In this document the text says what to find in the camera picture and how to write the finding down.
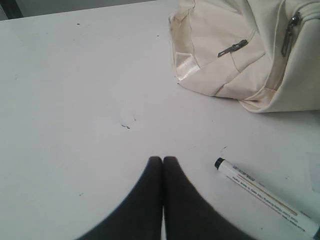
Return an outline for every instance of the cream fabric bag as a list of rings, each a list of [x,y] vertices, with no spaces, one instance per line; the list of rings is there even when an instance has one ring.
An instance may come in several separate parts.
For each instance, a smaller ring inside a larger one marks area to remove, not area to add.
[[[180,0],[178,83],[255,113],[320,109],[319,0]]]

